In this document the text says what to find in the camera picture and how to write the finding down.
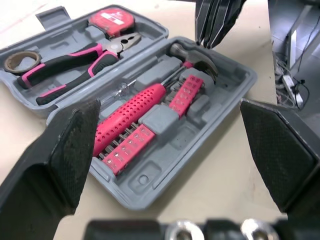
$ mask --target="metal bolt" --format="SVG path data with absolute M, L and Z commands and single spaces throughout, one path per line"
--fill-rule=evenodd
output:
M 246 219 L 241 225 L 241 232 L 247 240 L 279 240 L 279 236 L 274 228 L 260 220 L 253 218 Z
M 189 220 L 178 220 L 170 224 L 165 231 L 165 240 L 178 240 L 184 236 L 188 240 L 205 240 L 201 229 Z

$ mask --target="floor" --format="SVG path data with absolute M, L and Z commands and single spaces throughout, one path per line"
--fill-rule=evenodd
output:
M 304 5 L 299 0 L 269 0 L 270 29 L 273 40 L 273 51 L 287 55 L 286 35 L 294 24 Z M 308 41 L 309 35 L 315 27 L 320 16 L 320 9 L 313 7 L 307 18 L 297 29 L 296 57 L 298 58 Z M 311 36 L 319 32 L 320 24 Z M 300 71 L 294 76 L 296 79 L 305 80 L 305 85 L 310 90 L 310 96 L 305 108 L 299 112 L 303 119 L 320 113 L 320 47 L 313 55 L 301 63 Z M 301 90 L 302 98 L 305 100 L 307 91 Z

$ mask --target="table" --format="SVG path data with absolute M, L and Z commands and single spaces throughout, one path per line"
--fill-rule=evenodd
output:
M 194 39 L 194 3 L 164 0 L 113 2 L 166 26 L 169 38 L 185 36 Z M 0 10 L 4 17 L 12 14 L 8 19 L 10 22 L 0 25 L 0 47 L 43 31 L 35 13 L 62 5 L 74 19 L 108 3 L 112 1 L 91 0 L 88 4 L 75 0 L 47 0 L 44 4 L 40 0 L 21 0 L 18 12 L 15 12 L 14 6 L 18 3 L 8 2 Z M 248 98 L 276 102 L 267 0 L 247 0 L 236 25 L 215 50 L 257 72 L 258 81 L 247 94 Z M 2 83 L 0 115 L 2 182 L 24 149 L 42 133 L 45 121 L 16 101 Z M 279 216 L 281 213 L 255 167 L 237 107 L 171 186 L 145 211 L 125 209 L 89 174 L 75 216 L 67 216 L 60 222 L 54 239 L 81 239 L 91 219 L 157 218 L 172 222 L 188 218 L 201 222 L 206 218 L 223 217 L 240 222 L 250 217 L 273 221 Z

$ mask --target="pliers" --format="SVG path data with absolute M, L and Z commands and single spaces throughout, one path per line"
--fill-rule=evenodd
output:
M 86 80 L 92 78 L 107 66 L 119 61 L 120 53 L 136 45 L 141 40 L 139 33 L 131 33 L 113 38 L 108 44 L 90 43 L 82 49 L 46 61 L 34 67 L 17 79 L 24 89 L 31 88 L 46 78 L 76 67 L 92 65 L 75 80 L 58 86 L 36 98 L 38 105 L 47 104 L 60 97 Z
M 212 49 L 217 46 L 236 20 L 246 0 L 196 0 L 195 40 Z

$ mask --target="tape measure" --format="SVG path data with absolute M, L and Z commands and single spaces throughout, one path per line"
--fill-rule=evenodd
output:
M 94 25 L 106 32 L 110 38 L 119 37 L 121 32 L 135 25 L 135 18 L 130 13 L 120 8 L 107 8 L 97 12 L 88 20 L 90 25 Z

